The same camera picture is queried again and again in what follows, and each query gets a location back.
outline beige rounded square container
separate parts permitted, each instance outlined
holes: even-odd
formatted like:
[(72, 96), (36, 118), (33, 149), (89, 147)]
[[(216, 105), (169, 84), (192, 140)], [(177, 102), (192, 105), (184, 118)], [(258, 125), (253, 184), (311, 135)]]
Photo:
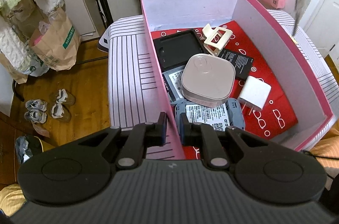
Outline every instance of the beige rounded square container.
[(216, 107), (226, 102), (235, 79), (234, 66), (207, 54), (192, 56), (181, 77), (183, 96), (200, 105)]

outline green label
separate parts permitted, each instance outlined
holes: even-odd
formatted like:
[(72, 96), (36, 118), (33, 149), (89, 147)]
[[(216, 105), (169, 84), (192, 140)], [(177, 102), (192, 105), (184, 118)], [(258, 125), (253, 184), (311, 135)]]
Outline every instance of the green label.
[(75, 29), (72, 26), (72, 28), (70, 29), (70, 31), (68, 32), (67, 38), (64, 42), (64, 44), (62, 45), (65, 49), (68, 47), (69, 43), (71, 42), (73, 35), (74, 35)]

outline striped tablecloth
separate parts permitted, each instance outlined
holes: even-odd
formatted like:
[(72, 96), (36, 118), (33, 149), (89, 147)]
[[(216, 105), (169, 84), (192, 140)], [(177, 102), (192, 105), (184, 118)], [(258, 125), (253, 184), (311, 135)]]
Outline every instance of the striped tablecloth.
[[(286, 32), (292, 34), (294, 19), (284, 11), (269, 10)], [(331, 105), (334, 117), (327, 126), (309, 142), (313, 147), (339, 118), (339, 86), (329, 67), (315, 45), (299, 27), (295, 36), (299, 48), (316, 75)], [(159, 105), (154, 97), (157, 87), (149, 61), (145, 42), (143, 16), (122, 18), (112, 23), (100, 39), (98, 48), (109, 53), (108, 93), (112, 126), (123, 130), (134, 125), (156, 121)], [(173, 158), (171, 136), (166, 144), (149, 148), (147, 157), (151, 159)]]

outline box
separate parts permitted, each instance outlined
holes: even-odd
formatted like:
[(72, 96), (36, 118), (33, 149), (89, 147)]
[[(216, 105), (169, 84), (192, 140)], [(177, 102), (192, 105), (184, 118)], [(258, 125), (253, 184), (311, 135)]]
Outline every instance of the box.
[(141, 0), (141, 5), (148, 29), (146, 43), (158, 87), (160, 110), (165, 111), (169, 118), (167, 133), (178, 141), (175, 119), (151, 39), (150, 32), (155, 30), (204, 27), (207, 23), (215, 27), (235, 20), (271, 67), (297, 116), (297, 125), (273, 139), (279, 144), (299, 151), (332, 118), (329, 103), (306, 59), (257, 0)]

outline brown paper bag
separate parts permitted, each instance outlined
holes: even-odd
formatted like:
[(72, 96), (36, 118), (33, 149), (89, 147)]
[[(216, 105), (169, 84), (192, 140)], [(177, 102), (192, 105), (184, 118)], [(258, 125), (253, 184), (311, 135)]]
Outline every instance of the brown paper bag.
[[(58, 8), (45, 35), (36, 29), (29, 40), (29, 46), (50, 68), (60, 71), (70, 69), (77, 60), (80, 35), (73, 27), (64, 10)], [(41, 40), (34, 45), (34, 40)]]
[(18, 84), (23, 84), (27, 82), (28, 75), (21, 74), (11, 65), (10, 61), (7, 60), (6, 56), (0, 52), (0, 63), (6, 68), (8, 73), (11, 75), (13, 80), (15, 80)]

